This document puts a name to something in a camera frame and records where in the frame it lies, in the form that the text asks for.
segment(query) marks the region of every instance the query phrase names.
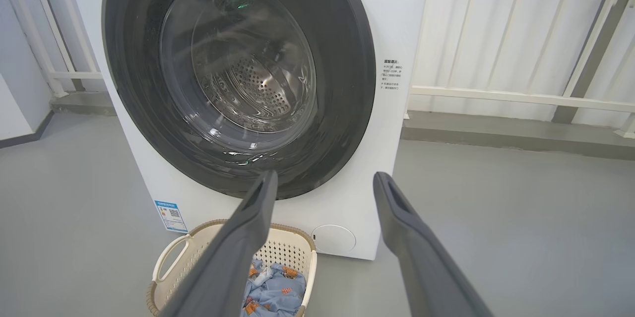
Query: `energy label sticker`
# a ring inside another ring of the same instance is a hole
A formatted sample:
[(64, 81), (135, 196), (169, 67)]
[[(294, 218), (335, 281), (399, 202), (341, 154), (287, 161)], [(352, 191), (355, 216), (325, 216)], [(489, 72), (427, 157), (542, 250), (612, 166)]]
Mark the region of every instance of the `energy label sticker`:
[(165, 224), (165, 229), (178, 231), (179, 233), (188, 232), (186, 224), (183, 222), (183, 218), (181, 217), (179, 207), (177, 207), (176, 204), (171, 202), (154, 202), (157, 204), (157, 209), (159, 209), (159, 214), (161, 214), (163, 224)]

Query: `laundry basket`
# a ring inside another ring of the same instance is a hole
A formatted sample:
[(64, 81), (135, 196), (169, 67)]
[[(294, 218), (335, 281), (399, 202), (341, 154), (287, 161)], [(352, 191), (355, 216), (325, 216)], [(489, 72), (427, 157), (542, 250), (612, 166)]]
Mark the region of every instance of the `laundry basket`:
[[(190, 231), (189, 234), (176, 238), (163, 250), (154, 266), (152, 283), (150, 283), (147, 293), (148, 308), (150, 308), (150, 312), (155, 317), (159, 315), (159, 311), (165, 306), (172, 293), (190, 272), (193, 265), (195, 265), (200, 255), (225, 222), (227, 220), (223, 219), (201, 224)], [(183, 250), (181, 250), (181, 253), (166, 270), (165, 274), (159, 276), (165, 259), (181, 242), (185, 242)], [(302, 317), (309, 303), (318, 264), (318, 254), (313, 240), (300, 229), (272, 224), (267, 236), (267, 242), (256, 252), (255, 256), (262, 260), (265, 265), (278, 262), (304, 275), (307, 281), (307, 289), (304, 292), (302, 305), (295, 314), (295, 317)], [(247, 283), (247, 271), (245, 271), (245, 283)]]

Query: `front-loading washing machine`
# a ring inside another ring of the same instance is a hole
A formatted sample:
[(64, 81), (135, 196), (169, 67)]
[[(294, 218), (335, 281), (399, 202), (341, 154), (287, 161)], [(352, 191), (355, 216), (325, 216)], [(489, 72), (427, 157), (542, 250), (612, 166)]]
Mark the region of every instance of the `front-loading washing machine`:
[(375, 258), (424, 0), (77, 3), (166, 229), (229, 217), (276, 170), (272, 222)]

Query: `floor step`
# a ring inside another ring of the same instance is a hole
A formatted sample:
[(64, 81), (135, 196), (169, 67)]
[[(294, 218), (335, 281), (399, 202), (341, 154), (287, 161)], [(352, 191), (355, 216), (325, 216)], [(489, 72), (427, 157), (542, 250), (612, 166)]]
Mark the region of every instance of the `floor step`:
[(566, 125), (546, 121), (409, 111), (402, 140), (565, 152), (581, 156), (635, 161), (635, 140), (610, 127)]
[(70, 93), (63, 98), (54, 98), (51, 109), (82, 115), (117, 116), (108, 93)]

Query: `gray floor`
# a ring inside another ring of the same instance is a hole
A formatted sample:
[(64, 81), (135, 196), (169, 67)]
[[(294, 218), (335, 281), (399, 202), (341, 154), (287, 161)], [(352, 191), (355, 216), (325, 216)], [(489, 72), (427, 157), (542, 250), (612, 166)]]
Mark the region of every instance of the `gray floor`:
[[(635, 162), (402, 141), (394, 176), (495, 315), (633, 315)], [(56, 114), (0, 150), (0, 202), (0, 315), (149, 316), (176, 235), (117, 118)], [(397, 260), (320, 255), (308, 315), (410, 315)]]

